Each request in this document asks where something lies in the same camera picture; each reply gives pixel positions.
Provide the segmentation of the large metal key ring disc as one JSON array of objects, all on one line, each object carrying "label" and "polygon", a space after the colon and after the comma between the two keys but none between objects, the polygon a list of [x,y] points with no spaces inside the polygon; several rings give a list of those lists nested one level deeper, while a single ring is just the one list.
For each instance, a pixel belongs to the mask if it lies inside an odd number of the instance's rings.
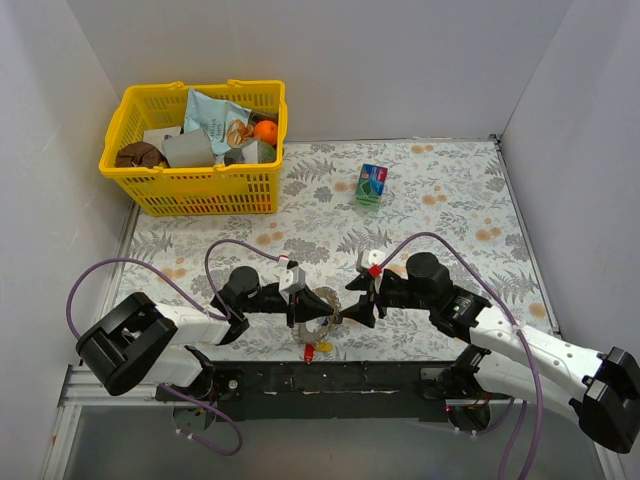
[{"label": "large metal key ring disc", "polygon": [[294,328],[293,336],[300,344],[312,344],[316,345],[320,343],[329,333],[329,331],[336,325],[341,323],[339,319],[339,312],[341,310],[341,303],[338,294],[330,287],[318,287],[314,290],[314,293],[320,298],[325,300],[329,306],[333,309],[331,315],[326,318],[324,322],[317,329],[310,331],[305,323],[300,323]]}]

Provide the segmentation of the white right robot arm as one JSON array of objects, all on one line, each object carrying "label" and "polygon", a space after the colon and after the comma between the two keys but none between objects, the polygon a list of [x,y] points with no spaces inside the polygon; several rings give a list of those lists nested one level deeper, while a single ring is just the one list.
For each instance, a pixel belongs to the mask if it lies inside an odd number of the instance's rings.
[{"label": "white right robot arm", "polygon": [[390,309],[426,310],[441,333],[466,343],[442,374],[444,395],[505,394],[564,416],[597,444],[631,451],[639,435],[639,364],[618,347],[604,353],[510,322],[499,307],[456,284],[431,253],[409,257],[405,277],[382,266],[386,256],[365,250],[348,284],[360,292],[342,316],[374,327]]}]

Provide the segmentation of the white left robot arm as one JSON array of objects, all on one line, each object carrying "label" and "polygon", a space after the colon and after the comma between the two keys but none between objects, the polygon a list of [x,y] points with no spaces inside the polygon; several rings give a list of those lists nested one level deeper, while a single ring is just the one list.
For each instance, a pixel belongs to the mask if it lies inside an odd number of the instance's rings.
[{"label": "white left robot arm", "polygon": [[294,327],[334,312],[293,262],[265,286],[255,269],[241,266],[207,309],[156,303],[142,292],[129,295],[79,336],[76,352],[112,396],[153,382],[200,400],[213,386],[211,363],[200,349],[239,339],[249,328],[247,313],[284,314]]}]

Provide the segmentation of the yellow key tag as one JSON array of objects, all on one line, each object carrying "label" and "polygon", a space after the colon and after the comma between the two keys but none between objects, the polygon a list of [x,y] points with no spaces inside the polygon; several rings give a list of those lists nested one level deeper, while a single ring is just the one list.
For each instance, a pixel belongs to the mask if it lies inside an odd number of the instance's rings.
[{"label": "yellow key tag", "polygon": [[331,351],[333,346],[328,342],[321,342],[316,345],[316,349],[321,352],[329,352]]}]

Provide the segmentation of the red key tag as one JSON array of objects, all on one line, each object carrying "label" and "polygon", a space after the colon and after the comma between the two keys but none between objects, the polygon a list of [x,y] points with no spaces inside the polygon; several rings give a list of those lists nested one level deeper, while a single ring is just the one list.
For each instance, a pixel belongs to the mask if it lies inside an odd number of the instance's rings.
[{"label": "red key tag", "polygon": [[304,349],[304,362],[309,364],[313,361],[315,348],[311,344],[306,344]]}]

